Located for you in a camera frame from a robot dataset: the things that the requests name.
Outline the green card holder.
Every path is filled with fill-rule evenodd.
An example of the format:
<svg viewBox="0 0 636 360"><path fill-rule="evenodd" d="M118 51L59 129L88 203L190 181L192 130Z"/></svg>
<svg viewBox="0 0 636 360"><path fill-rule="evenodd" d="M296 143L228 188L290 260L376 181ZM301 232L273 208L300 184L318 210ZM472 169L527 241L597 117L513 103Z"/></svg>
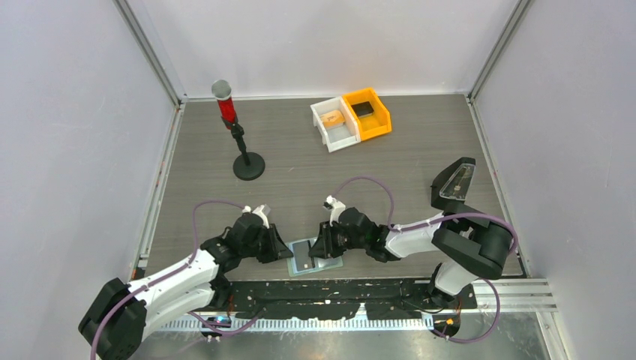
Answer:
<svg viewBox="0 0 636 360"><path fill-rule="evenodd" d="M316 241L316 238L306 238L306 239L292 241L292 242L287 244L287 247L293 252L293 249L292 249L293 244L296 243L296 242L304 241L304 240L309 240L310 243L311 243L311 246L312 246L314 244L314 242ZM289 275L292 276L292 277L296 277L296 276L307 275L307 274L311 274L311 273L315 273L315 272L321 272L321 271L325 271L325 270L328 270L328 269L340 268L340 267L342 267L344 265L344 261L340 257L338 257L338 258L329 258L329 259L320 259L320 258L316 258L316 257L312 257L312 258L313 258L313 260L315 262L315 267L313 269L309 269L309 270L305 270L305 271L297 271L296 270L295 263L294 263L294 256L293 256L293 258L287 259L287 266L288 266Z"/></svg>

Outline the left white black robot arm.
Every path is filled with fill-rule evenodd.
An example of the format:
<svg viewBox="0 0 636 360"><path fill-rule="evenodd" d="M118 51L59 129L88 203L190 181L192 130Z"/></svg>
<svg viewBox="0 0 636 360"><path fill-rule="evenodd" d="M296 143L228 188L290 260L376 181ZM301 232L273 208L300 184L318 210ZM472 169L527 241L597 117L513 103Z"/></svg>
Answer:
<svg viewBox="0 0 636 360"><path fill-rule="evenodd" d="M187 312L227 309L232 286L225 274L243 259L272 263L291 257L273 223L244 213L221 235L205 240L194 254L170 267L130 283L117 277L105 283L78 331L94 357L129 359L151 333Z"/></svg>

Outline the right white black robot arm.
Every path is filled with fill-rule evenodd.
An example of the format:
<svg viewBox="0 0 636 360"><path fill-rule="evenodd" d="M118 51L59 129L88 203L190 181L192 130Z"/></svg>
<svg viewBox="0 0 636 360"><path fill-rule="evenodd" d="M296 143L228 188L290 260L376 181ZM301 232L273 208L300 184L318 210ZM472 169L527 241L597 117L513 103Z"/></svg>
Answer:
<svg viewBox="0 0 636 360"><path fill-rule="evenodd" d="M465 205L450 205L434 217L407 225L379 225L357 208L346 208L336 220L319 225L309 257L340 257L362 249L373 259L387 263L413 254L440 251L448 259L430 279L427 294L438 308L447 308L458 294L478 279L498 280L517 236L505 221Z"/></svg>

